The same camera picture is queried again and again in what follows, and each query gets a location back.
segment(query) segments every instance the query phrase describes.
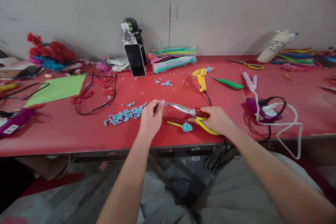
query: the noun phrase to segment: hand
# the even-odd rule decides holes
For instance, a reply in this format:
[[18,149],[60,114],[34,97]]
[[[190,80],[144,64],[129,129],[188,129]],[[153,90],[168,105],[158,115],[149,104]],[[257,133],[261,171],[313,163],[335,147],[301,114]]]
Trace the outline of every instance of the hand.
[[[233,133],[235,130],[239,130],[239,128],[221,107],[212,106],[202,107],[200,109],[210,115],[209,119],[202,121],[202,123],[218,134],[230,137],[230,133]],[[189,118],[188,121],[195,123],[194,118]]]
[[152,140],[159,131],[162,123],[162,112],[165,101],[152,100],[141,113],[141,123],[138,135]]

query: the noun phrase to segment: white cup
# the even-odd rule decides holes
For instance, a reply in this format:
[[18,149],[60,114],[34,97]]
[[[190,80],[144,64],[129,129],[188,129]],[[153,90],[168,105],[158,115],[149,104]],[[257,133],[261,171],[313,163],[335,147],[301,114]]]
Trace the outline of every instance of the white cup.
[[277,34],[259,55],[257,61],[262,63],[270,62],[298,33],[291,33],[288,30],[277,30]]

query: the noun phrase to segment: purple device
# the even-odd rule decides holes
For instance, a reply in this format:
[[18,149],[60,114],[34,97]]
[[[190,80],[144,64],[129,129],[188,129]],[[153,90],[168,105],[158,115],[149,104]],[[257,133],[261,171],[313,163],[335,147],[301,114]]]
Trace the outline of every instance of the purple device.
[[[248,106],[248,108],[251,110],[251,112],[257,116],[257,105],[256,105],[256,99],[255,98],[249,98],[247,99],[247,101],[245,102],[245,104]],[[264,111],[262,106],[259,106],[259,122],[262,123],[269,123],[276,115],[278,114],[278,112],[274,109],[272,110],[268,110],[268,111]],[[278,116],[275,121],[278,121],[280,119],[282,119],[283,117],[280,115]]]
[[9,137],[18,129],[21,129],[25,123],[36,114],[35,111],[28,108],[18,108],[13,111],[13,115],[8,118],[0,118],[0,137]]

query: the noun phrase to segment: black water bottle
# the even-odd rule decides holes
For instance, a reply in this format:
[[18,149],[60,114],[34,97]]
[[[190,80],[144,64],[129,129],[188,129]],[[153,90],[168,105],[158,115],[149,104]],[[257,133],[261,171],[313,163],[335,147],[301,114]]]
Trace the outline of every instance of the black water bottle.
[[124,19],[124,23],[127,23],[129,26],[129,30],[133,33],[134,37],[136,38],[137,43],[140,45],[140,49],[141,49],[141,54],[142,54],[142,59],[143,59],[143,64],[146,65],[146,53],[145,53],[145,49],[144,49],[144,43],[142,41],[142,36],[141,36],[141,32],[142,30],[139,29],[138,23],[135,21],[134,18],[125,18]]

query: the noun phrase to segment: white wall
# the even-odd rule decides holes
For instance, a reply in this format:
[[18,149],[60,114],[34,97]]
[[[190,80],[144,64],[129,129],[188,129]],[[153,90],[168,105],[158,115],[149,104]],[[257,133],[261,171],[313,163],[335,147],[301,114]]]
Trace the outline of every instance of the white wall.
[[[197,45],[199,55],[253,54],[277,29],[291,47],[336,46],[336,0],[0,0],[0,49],[28,58],[26,34],[66,41],[79,57],[123,54],[120,23],[135,18],[145,49]],[[171,20],[169,34],[169,7]]]
[[155,41],[168,42],[169,5],[170,0],[0,0],[0,49],[28,58],[26,37],[32,32],[46,42],[67,41],[79,57],[124,54],[120,24],[133,17],[148,50]]
[[288,48],[336,46],[336,0],[172,0],[171,9],[170,46],[197,45],[199,55],[254,54],[278,29],[300,33]]

